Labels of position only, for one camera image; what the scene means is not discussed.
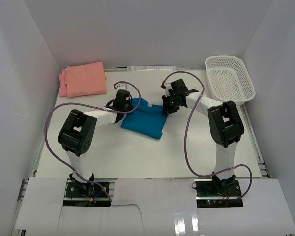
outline plastic laundry basket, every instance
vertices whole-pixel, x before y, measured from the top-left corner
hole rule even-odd
[[[242,105],[253,99],[255,88],[244,62],[233,56],[212,56],[206,59],[206,77],[214,100],[233,101]]]

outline robotic arm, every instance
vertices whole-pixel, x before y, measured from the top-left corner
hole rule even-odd
[[[201,94],[195,90],[188,90],[183,79],[165,83],[163,100],[163,114],[177,112],[181,106],[193,108]],[[219,102],[206,96],[200,98],[195,110],[209,119],[211,136],[216,142],[216,165],[213,173],[234,166],[237,143],[244,133],[244,126],[234,102]],[[212,181],[217,191],[235,182],[234,170],[228,170],[213,176]]]
[[[111,110],[131,111],[131,102],[132,98],[126,84],[119,84],[116,87],[115,99],[106,105],[104,111],[81,112],[74,109],[70,112],[58,135],[58,142],[69,156],[71,165],[84,179],[94,181],[86,152],[92,143],[95,129],[122,120],[124,114],[111,112]],[[71,173],[70,179],[81,194],[85,196],[92,194],[93,185],[81,180],[76,173]]]

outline teal folded shirt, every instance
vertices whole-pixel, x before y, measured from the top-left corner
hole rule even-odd
[[[132,100],[132,107],[139,102],[138,98]],[[141,98],[138,108],[123,119],[121,127],[143,135],[160,139],[167,116],[162,115],[163,106],[148,106],[148,102]]]

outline gray wall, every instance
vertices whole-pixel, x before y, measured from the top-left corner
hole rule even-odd
[[[243,60],[257,93],[247,104],[252,125],[295,223],[295,0],[272,2]]]
[[[241,57],[272,0],[25,0],[59,65],[204,68]]]
[[[0,236],[9,234],[59,79],[23,0],[0,0]]]

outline folded pink towel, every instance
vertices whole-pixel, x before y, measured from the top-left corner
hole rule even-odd
[[[106,94],[106,76],[102,62],[68,66],[65,74],[67,96]]]
[[[62,73],[59,75],[59,79],[60,79],[59,96],[60,97],[67,97],[67,84],[65,82],[66,73],[67,73],[66,70],[62,70]]]

